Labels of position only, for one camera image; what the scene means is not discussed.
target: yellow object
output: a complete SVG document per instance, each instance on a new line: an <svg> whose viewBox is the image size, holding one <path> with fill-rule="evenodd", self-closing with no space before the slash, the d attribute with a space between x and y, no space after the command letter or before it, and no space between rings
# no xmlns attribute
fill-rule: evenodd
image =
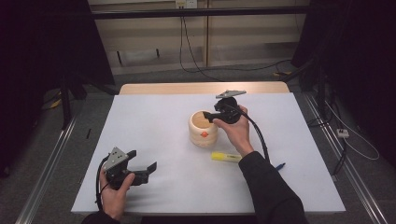
<svg viewBox="0 0 396 224"><path fill-rule="evenodd" d="M214 161L232 161L239 162L242 157L240 155L226 154L222 152L212 152L212 160Z"/></svg>
<svg viewBox="0 0 396 224"><path fill-rule="evenodd" d="M59 99L59 100L57 100L57 101L55 101L54 103L52 103L52 105L50 105L50 109L53 109L53 108L55 108L56 106L58 106L60 103L61 103L61 99Z"/></svg>
<svg viewBox="0 0 396 224"><path fill-rule="evenodd" d="M274 76L276 76L276 77L280 77L280 76L288 76L288 75L290 75L291 74L291 72L274 72L273 73L274 74Z"/></svg>

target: metal rail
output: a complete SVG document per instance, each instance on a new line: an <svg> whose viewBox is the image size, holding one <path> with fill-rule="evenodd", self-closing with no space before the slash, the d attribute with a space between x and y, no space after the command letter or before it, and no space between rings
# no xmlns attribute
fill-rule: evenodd
<svg viewBox="0 0 396 224"><path fill-rule="evenodd" d="M337 5L297 6L297 7L229 7L229 8L185 8L158 10L93 11L92 13L53 14L72 20L94 19L136 19L166 17L202 17L202 16L243 16L243 15L286 15L306 13L334 13Z"/></svg>
<svg viewBox="0 0 396 224"><path fill-rule="evenodd" d="M319 112L316 110L316 107L318 106L317 102L315 101L313 96L307 96L305 95L305 100L308 102L308 105L310 109L312 110L312 113L317 117L320 118ZM323 131L325 137L329 141L329 144L339 160L341 158L343 146L338 140L337 136L335 135L334 131L330 128L329 125L323 124L320 126L321 130ZM353 165L352 161L346 157L345 163L344 163L344 171L346 173L347 178L349 179L349 182L355 189L356 193L358 194L358 197L361 199L361 203L366 209L368 215L370 216L370 219L373 221L375 224L388 224L383 212L381 211L381 208L379 207L379 204L377 203L376 199L374 198L373 194L371 191L367 188L366 184L364 181L361 179L361 176L359 175L358 171L355 169L355 166Z"/></svg>
<svg viewBox="0 0 396 224"><path fill-rule="evenodd" d="M66 143L70 137L70 134L74 129L77 117L82 107L83 107L83 103L81 101L76 101L76 105L74 106L74 108L76 109L76 115L70 120L67 127L61 132L58 142L56 143L54 149L52 150L49 160L46 166L44 167L41 176L38 178L37 182L35 183L35 186L32 192L30 193L30 196L27 202L25 203L25 206L22 208L16 224L32 223L33 218L35 217L35 213L38 209L38 206L40 205L44 197L44 194L48 188L53 172L59 162L59 159L62 156L62 152L66 147Z"/></svg>

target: hand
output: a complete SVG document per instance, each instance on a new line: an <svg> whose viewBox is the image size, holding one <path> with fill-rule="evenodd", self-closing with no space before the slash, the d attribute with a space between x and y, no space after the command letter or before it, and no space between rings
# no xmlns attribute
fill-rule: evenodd
<svg viewBox="0 0 396 224"><path fill-rule="evenodd" d="M104 169L100 172L99 181L100 188L105 187L102 189L103 211L117 221L120 221L125 208L126 191L132 182L134 182L134 174L129 174L125 177L119 190L112 189L108 185Z"/></svg>
<svg viewBox="0 0 396 224"><path fill-rule="evenodd" d="M245 107L240 105L239 108L241 108L245 113L248 113L248 110ZM233 144L242 157L245 157L247 154L254 151L249 139L248 119L245 118L245 116L241 116L241 118L234 124L228 124L221 119L213 119L213 123L218 125L219 128L223 129L227 133L231 144Z"/></svg>

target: cable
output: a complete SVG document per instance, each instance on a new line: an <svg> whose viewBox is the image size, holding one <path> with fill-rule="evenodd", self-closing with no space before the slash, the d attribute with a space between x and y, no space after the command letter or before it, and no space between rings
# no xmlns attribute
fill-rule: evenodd
<svg viewBox="0 0 396 224"><path fill-rule="evenodd" d="M337 111L338 118L341 119L341 112L340 112L340 108L338 107L338 104L335 102L335 95L336 95L335 90L332 89L332 93L331 93L331 102L332 102L332 105L335 106L335 109L336 109L336 111ZM337 127L338 127L339 129L344 129L344 125L343 125L338 119L336 120L336 124L337 124Z"/></svg>
<svg viewBox="0 0 396 224"><path fill-rule="evenodd" d="M186 21L185 21L184 17L182 17L182 18L180 17L180 20L181 20L182 25L181 25L181 40L180 40L180 51L179 51L179 63L180 63L181 68L182 68L185 72L188 72L188 73L202 73L202 72L204 72L204 71L217 71L217 70L249 72L249 71L262 70L262 69L270 68L270 67L273 67L273 66L275 66L275 67L276 67L276 70L278 71L277 66L278 66L279 64L285 63L285 62L290 62L290 61L291 61L291 59L281 60L281 61L278 61L278 62L276 62L276 63L272 63L272 64L270 64L270 65L266 65L266 66L264 66L264 67L257 67L257 68L200 68L200 67L197 65L197 63L195 62L195 59L194 59L194 56L193 56L193 53L192 53L192 50L191 50L191 44L190 44L190 39L189 39L189 35L188 35L188 32L187 32ZM196 70L196 71L187 70L187 69L183 66L183 63L182 63L182 61L181 61L181 49L182 49L182 47L183 47L183 22L184 22L184 29L185 29L186 38L187 38L187 41L188 41L188 44L189 44L190 54L191 54L191 57L192 57L192 59L193 59L193 61L194 61L194 63L195 63L196 68L198 69L198 70Z"/></svg>
<svg viewBox="0 0 396 224"><path fill-rule="evenodd" d="M375 158L370 158L370 157L368 157L368 156L366 156L366 155L360 153L356 148L354 148L353 146L351 146L351 145L347 142L347 140L344 138L344 141L346 141L346 144L347 144L349 147L351 147L353 150L355 150L357 153L359 153L361 156L363 156L364 158L369 159L369 160L372 160L372 161L378 160L378 159L379 159L379 153L378 153L378 150L376 149L376 147L374 147L374 146L373 146L369 141L367 141L364 137L362 137L360 134L358 134L358 133L355 132L353 129L351 129L349 126L347 126L340 118L338 118L338 116L335 114L335 112L334 112L331 108L330 108L330 110L331 110L332 113L335 115L335 117L336 117L338 120L340 120L340 122L341 122L342 124L344 124L350 131L352 131L353 133L355 133L359 138L363 139L368 145L370 145L370 147L372 147L372 148L375 150L377 156L376 156Z"/></svg>
<svg viewBox="0 0 396 224"><path fill-rule="evenodd" d="M102 191L103 191L103 189L105 189L105 187L108 185L108 183L107 183L107 185L105 185L103 188L102 188L102 190L100 190L99 191L99 176L100 176L100 171L101 171L101 169L102 169L102 166L103 166L103 164L105 163L105 161L107 161L108 160L108 157L109 157L110 155L108 155L108 156L106 156L106 157L104 157L103 159L102 159L102 161L100 162L100 164L99 164L99 167L98 167L98 172L97 172L97 174L96 174L96 204L98 205L98 208L99 208L99 210L103 210L103 205L102 205Z"/></svg>
<svg viewBox="0 0 396 224"><path fill-rule="evenodd" d="M340 172L341 168L345 163L346 158L347 158L347 142L344 141L343 152L341 154L340 160L337 162L337 164L334 167L334 170L332 171L332 175L337 175Z"/></svg>
<svg viewBox="0 0 396 224"><path fill-rule="evenodd" d="M352 145L350 145L350 144L348 143L348 141L347 141L345 138L344 138L344 141L346 141L346 144L347 144L349 147L351 147L354 151L356 151L358 154L360 154L360 155L363 156L364 158L366 158L366 159L368 159L368 160L371 160L371 161L376 161L376 160L379 159L379 153L378 153L378 151L376 150L375 147L374 147L374 150L375 150L375 152L376 152L376 157L375 157L375 158L371 158L371 157L368 157L368 156L364 155L363 153L359 152L356 148L354 148Z"/></svg>
<svg viewBox="0 0 396 224"><path fill-rule="evenodd" d="M189 35L187 34L187 25L186 25L186 21L184 19L184 17L180 17L180 23L181 23L181 35L180 35L180 53L179 53L179 60L180 60L180 65L183 68L184 71L187 71L184 67L183 67L183 63L181 62L181 49L183 48L183 22L184 22L184 31L186 33L186 38L187 38L187 42L189 43L189 49L190 49L190 54L192 57L192 60L194 61L194 64L196 66L196 68L198 69L198 72L200 72L204 77L208 77L211 78L213 80L219 81L219 82L224 82L223 80L217 79L215 77L210 77L207 74L205 74L199 67L197 62L195 61L194 55L192 54L192 50L191 50L191 44L190 44L190 39L189 39Z"/></svg>
<svg viewBox="0 0 396 224"><path fill-rule="evenodd" d="M294 6L295 7L297 6L297 0L294 0ZM298 34L300 35L301 31L300 31L300 27L298 26L298 22L297 22L297 13L294 13L294 20L296 22L296 27L297 27Z"/></svg>
<svg viewBox="0 0 396 224"><path fill-rule="evenodd" d="M331 103L328 106L332 106L333 104L334 104L334 102L333 102L333 98L332 98L331 99ZM317 117L315 119L311 119L311 120L307 121L306 124L308 125L309 128L313 128L313 127L318 127L318 126L322 126L322 125L325 125L325 124L329 124L330 121L332 121L332 113L330 114L328 119L322 121L321 123L312 124L315 120L319 120L319 119L321 119L321 117Z"/></svg>
<svg viewBox="0 0 396 224"><path fill-rule="evenodd" d="M247 113L245 113L245 111L235 108L231 105L226 105L228 107L230 107L231 109L237 111L239 114L243 115L245 118L247 118L247 120L250 121L250 123L253 125L254 129L256 130L257 135L259 136L260 141L262 142L262 151L264 152L264 158L266 160L268 160L268 162L270 162L270 156L268 155L268 148L267 145L265 145L265 141L264 141L264 137L262 137L262 132L260 131L259 126L257 126L256 122L253 121L253 119L251 119Z"/></svg>

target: cup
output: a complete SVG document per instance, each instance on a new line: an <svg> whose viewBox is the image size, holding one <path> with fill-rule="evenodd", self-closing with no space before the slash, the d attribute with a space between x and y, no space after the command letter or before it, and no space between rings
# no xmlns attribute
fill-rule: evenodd
<svg viewBox="0 0 396 224"><path fill-rule="evenodd" d="M198 147L212 147L218 140L218 126L210 123L203 112L197 111L190 117L190 140Z"/></svg>

